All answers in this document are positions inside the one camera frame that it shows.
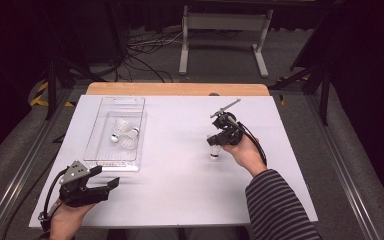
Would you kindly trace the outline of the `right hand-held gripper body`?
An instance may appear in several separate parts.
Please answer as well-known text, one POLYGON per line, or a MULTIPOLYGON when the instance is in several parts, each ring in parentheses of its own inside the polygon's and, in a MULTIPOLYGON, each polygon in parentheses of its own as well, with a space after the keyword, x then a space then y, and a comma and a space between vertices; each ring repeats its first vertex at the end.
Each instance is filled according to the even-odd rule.
POLYGON ((242 139, 243 130, 239 126, 235 115, 227 112, 227 109, 239 102, 240 99, 237 98, 232 103, 220 108, 218 111, 211 115, 211 118, 215 118, 213 125, 217 129, 221 130, 221 132, 218 133, 220 136, 220 146, 237 145, 242 139))

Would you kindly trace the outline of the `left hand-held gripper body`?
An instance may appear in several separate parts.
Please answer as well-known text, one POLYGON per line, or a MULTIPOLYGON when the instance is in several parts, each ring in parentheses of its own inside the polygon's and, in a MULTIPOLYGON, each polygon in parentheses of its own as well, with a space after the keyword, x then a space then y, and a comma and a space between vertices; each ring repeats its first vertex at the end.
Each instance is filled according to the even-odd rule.
POLYGON ((80 161, 75 160, 60 180, 59 198, 70 207, 80 207, 106 201, 109 190, 106 186, 89 188, 91 178, 89 170, 80 161))

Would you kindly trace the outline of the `white shuttlecock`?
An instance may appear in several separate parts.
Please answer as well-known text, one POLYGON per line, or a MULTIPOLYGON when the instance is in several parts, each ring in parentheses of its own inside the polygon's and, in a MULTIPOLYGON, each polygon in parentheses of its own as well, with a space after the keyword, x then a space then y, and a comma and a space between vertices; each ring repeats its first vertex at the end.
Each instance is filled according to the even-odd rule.
POLYGON ((126 132, 128 128, 129 128, 129 122, 127 120, 122 118, 117 118, 115 120, 115 125, 114 125, 113 132, 111 134, 110 140, 113 143, 117 143, 119 141, 121 134, 126 132))
POLYGON ((133 150, 138 144, 139 129, 133 128, 120 136, 120 144, 124 149, 133 150))
POLYGON ((216 160, 219 157, 219 153, 221 151, 221 146, 220 145, 216 145, 214 143, 214 140, 212 139, 211 135, 207 136, 207 142, 210 145, 210 158, 212 160, 216 160))

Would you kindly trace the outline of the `clear plastic tray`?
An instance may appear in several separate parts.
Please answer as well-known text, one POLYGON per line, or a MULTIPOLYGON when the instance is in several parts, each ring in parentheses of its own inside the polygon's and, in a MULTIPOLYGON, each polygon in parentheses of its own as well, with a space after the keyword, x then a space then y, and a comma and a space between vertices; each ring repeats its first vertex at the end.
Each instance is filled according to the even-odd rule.
POLYGON ((104 97, 100 102, 83 159, 90 167, 102 166, 105 171, 138 171, 146 117, 143 97, 104 97), (117 118, 129 122, 127 131, 133 128, 139 129, 135 149, 124 149, 120 144, 120 138, 117 143, 110 140, 117 118))

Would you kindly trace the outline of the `person's left hand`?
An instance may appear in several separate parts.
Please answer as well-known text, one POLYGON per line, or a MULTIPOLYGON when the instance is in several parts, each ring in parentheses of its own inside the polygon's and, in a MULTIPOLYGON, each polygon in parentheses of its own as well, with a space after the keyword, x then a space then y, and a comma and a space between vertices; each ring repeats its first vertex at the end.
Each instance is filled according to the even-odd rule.
POLYGON ((62 203, 53 214, 49 240, 71 240, 80 229, 86 214, 94 204, 70 207, 62 203))

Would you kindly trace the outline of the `person's right hand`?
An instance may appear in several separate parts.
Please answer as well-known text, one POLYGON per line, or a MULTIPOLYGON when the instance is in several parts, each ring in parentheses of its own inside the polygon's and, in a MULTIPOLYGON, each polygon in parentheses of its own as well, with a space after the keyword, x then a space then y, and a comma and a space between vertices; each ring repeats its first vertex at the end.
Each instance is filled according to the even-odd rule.
POLYGON ((235 161, 245 168, 252 177, 267 170, 263 159, 254 143, 244 135, 237 145, 223 145, 222 149, 230 153, 235 161))

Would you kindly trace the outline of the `white table cover board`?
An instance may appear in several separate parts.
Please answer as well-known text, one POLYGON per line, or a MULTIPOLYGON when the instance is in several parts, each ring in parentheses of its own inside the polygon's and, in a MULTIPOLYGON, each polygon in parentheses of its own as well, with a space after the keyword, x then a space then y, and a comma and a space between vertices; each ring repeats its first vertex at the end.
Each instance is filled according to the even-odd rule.
POLYGON ((306 183, 269 96, 148 96, 140 168, 105 171, 90 179, 104 185, 118 178, 108 200, 85 217, 86 227, 134 228, 242 225, 249 221, 245 187, 250 174, 227 153, 211 159, 206 138, 211 114, 228 106, 259 139, 270 168, 295 191, 311 220, 317 218, 306 183))

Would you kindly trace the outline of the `black metal stand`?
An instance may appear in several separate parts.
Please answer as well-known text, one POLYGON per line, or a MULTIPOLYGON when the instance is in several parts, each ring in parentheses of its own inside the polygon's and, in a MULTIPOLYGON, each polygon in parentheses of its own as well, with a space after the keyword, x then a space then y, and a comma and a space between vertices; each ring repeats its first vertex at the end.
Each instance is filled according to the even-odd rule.
POLYGON ((331 83, 331 73, 328 64, 313 65, 287 78, 282 77, 280 81, 277 81, 274 85, 269 86, 268 89, 280 90, 304 77, 307 78, 306 83, 301 88, 304 95, 312 95, 318 87, 321 87, 319 117, 322 123, 327 126, 327 109, 331 83))
POLYGON ((48 112, 47 120, 50 120, 57 110, 57 82, 63 89, 72 89, 75 85, 71 69, 76 70, 80 75, 92 82, 104 82, 104 79, 91 73, 89 70, 80 67, 79 65, 64 59, 62 57, 54 57, 49 61, 47 70, 48 82, 48 112))

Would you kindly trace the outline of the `yellow black floor tape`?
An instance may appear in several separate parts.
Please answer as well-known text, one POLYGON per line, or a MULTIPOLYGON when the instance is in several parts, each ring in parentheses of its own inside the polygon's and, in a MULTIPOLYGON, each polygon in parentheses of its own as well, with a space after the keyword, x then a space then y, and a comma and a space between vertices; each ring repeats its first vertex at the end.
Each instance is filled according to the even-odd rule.
POLYGON ((30 101, 30 105, 31 106, 44 106, 44 107, 48 107, 49 106, 49 102, 46 101, 46 100, 42 100, 41 97, 42 95, 44 94, 44 92, 48 89, 48 83, 46 81, 44 81, 40 87, 38 88, 38 90, 36 91, 33 99, 30 101))

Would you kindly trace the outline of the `aluminium rail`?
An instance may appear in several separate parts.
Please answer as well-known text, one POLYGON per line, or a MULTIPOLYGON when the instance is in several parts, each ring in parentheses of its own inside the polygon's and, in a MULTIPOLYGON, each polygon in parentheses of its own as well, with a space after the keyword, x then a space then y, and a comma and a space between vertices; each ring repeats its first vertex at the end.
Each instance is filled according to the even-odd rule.
POLYGON ((339 151, 339 148, 329 131, 329 128, 323 123, 319 116, 317 100, 313 96, 306 96, 306 102, 310 111, 315 118, 318 129, 322 135, 325 145, 328 147, 332 165, 334 166, 336 175, 339 178, 341 186, 345 192, 347 200, 356 217, 360 229, 366 240, 381 240, 378 231, 376 230, 373 221, 366 209, 366 206, 361 198, 359 191, 346 167, 344 159, 339 151))
POLYGON ((48 120, 43 121, 38 133, 35 135, 33 143, 29 147, 26 157, 21 162, 21 165, 15 169, 15 175, 11 179, 9 185, 5 188, 5 193, 0 200, 0 228, 10 214, 11 208, 15 204, 27 177, 38 158, 38 154, 44 146, 46 137, 51 131, 56 119, 59 117, 60 112, 64 109, 65 102, 69 99, 71 93, 72 91, 70 89, 64 89, 56 98, 53 115, 48 120))

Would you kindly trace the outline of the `grey metal stand frame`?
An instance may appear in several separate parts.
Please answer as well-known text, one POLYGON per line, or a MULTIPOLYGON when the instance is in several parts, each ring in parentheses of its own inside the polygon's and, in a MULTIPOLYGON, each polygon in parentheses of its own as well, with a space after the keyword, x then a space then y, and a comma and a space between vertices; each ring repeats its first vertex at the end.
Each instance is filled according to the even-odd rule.
POLYGON ((229 30, 229 31, 258 31, 260 38, 252 45, 253 54, 262 78, 269 76, 263 58, 263 45, 272 20, 273 10, 265 14, 219 14, 194 13, 188 6, 183 7, 182 17, 182 48, 179 63, 179 74, 185 75, 188 69, 189 42, 188 33, 193 30, 229 30))

